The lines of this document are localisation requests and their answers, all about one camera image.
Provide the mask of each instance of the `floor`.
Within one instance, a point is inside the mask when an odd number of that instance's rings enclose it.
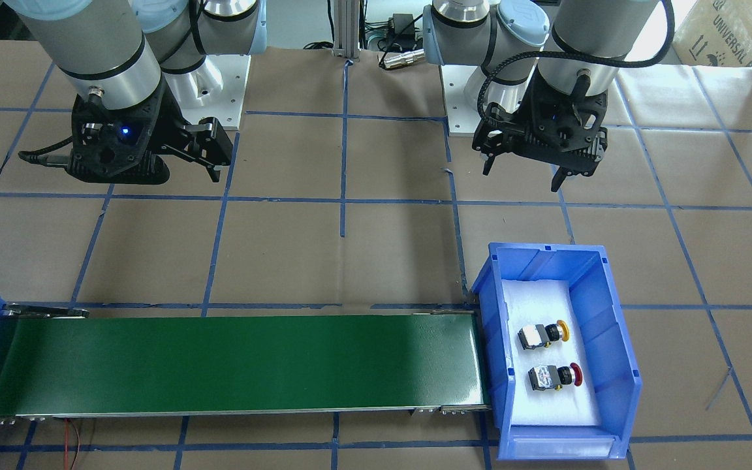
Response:
[[[433,66],[269,50],[248,88],[220,184],[171,160],[160,187],[86,185],[8,157],[65,137],[74,93],[38,45],[0,42],[0,295],[95,317],[471,309],[490,241],[602,244],[644,379],[629,458],[499,462],[486,413],[342,413],[80,420],[77,468],[752,468],[752,70],[622,72],[605,161],[558,194],[535,161],[481,176]],[[0,426],[0,468],[62,460],[62,423]]]

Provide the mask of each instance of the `metal leg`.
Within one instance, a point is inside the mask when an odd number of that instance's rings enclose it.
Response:
[[[358,11],[361,0],[335,0],[335,42],[332,53],[345,59],[358,59]]]

